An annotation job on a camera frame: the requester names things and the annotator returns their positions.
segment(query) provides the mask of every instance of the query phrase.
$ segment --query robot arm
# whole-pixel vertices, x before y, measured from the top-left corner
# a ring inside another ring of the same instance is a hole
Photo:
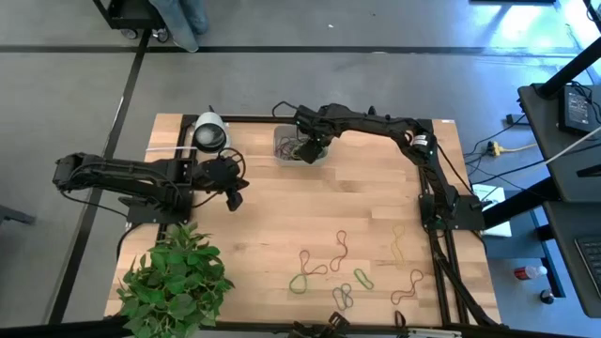
[[[299,130],[309,140],[297,151],[297,155],[312,163],[334,137],[344,131],[361,131],[390,137],[413,164],[418,166],[434,192],[434,210],[439,219],[450,220],[455,216],[459,193],[449,185],[442,172],[438,156],[438,142],[432,131],[424,128],[413,118],[377,116],[370,108],[368,114],[350,111],[346,106],[330,104],[314,112],[299,106],[294,115]]]
[[[239,173],[232,157],[141,162],[76,153],[56,162],[53,184],[61,192],[98,188],[129,195],[119,198],[130,208],[128,222],[178,223],[190,219],[193,191],[225,192],[229,209],[236,210],[239,190],[249,184]]]

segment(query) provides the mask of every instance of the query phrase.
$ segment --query green leafy plant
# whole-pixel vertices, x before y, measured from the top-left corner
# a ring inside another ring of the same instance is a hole
[[[223,294],[234,287],[224,278],[219,249],[201,244],[208,234],[195,234],[196,224],[172,226],[165,239],[140,258],[140,268],[123,277],[117,289],[124,328],[138,338],[184,338],[199,326],[215,326]]]

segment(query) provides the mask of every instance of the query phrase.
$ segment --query gray floor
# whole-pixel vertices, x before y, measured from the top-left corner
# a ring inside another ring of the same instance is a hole
[[[440,0],[208,0],[211,30],[204,43],[570,48],[574,32],[565,24],[575,11],[566,14],[565,9],[581,6],[579,0],[573,2],[510,7]],[[91,1],[0,0],[0,46],[136,43],[109,30]],[[0,327],[45,320],[81,212],[81,206],[62,199],[52,186],[53,162],[71,152],[102,152],[132,59],[132,54],[0,54],[0,150],[6,159],[0,166],[0,204],[38,218],[32,226],[0,227]],[[417,54],[147,54],[116,156],[144,157],[156,113],[200,113],[211,104],[223,114],[267,115],[279,100],[313,107],[335,101],[357,110],[373,104],[391,115],[452,118],[468,150],[500,130],[505,115],[519,113],[518,87],[545,81],[567,61]],[[578,79],[590,82],[586,74]],[[506,147],[523,146],[533,136],[515,128],[497,140]],[[533,148],[483,161],[482,168],[496,173],[540,158]],[[546,175],[541,170],[507,178],[528,186]],[[103,195],[101,202],[124,209],[113,195]],[[102,316],[122,231],[122,219],[99,211],[67,321]],[[546,306],[535,300],[546,281],[512,279],[512,268],[522,263],[490,262],[505,324],[579,335],[599,331],[601,321],[582,313],[565,267],[559,269],[568,298]],[[520,297],[510,299],[515,293]]]

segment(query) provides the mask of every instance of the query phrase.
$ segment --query wooden table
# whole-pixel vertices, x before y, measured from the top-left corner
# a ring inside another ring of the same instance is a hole
[[[175,146],[182,115],[157,115],[149,147]],[[434,132],[454,167],[467,181],[454,121],[434,120]],[[342,312],[351,324],[393,324],[393,311],[401,311],[410,325],[439,326],[440,313],[427,234],[421,227],[417,196],[417,168],[385,137],[345,132],[332,142],[321,167],[281,167],[272,156],[270,123],[231,123],[233,147],[244,154],[250,186],[241,191],[244,203],[230,212],[218,196],[196,209],[199,230],[213,234],[211,244],[222,252],[225,275],[236,289],[225,296],[222,322],[323,323],[338,311],[331,291],[352,285],[354,306]],[[173,158],[174,151],[147,152],[146,161]],[[462,194],[465,187],[440,157],[449,180]],[[196,201],[207,195],[197,192]],[[393,227],[405,227],[398,241],[405,259],[399,269],[391,243]],[[328,265],[342,253],[338,230],[347,231],[348,256],[338,272],[308,277],[308,290],[296,295],[288,283],[300,272],[299,252],[311,253],[307,268]],[[118,280],[131,261],[154,246],[158,225],[145,224],[123,242],[105,314],[119,311]],[[482,243],[468,231],[455,231],[455,246],[462,280],[487,314],[499,321]],[[375,284],[365,290],[353,275],[365,271]],[[415,296],[391,304],[394,290],[409,290],[413,269],[424,272]],[[455,294],[446,283],[451,318],[458,322]]]

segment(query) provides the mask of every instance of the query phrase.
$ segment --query jeans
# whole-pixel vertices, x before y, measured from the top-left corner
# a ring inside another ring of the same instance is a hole
[[[161,14],[174,42],[193,53],[198,50],[196,35],[207,33],[205,0],[148,0]]]

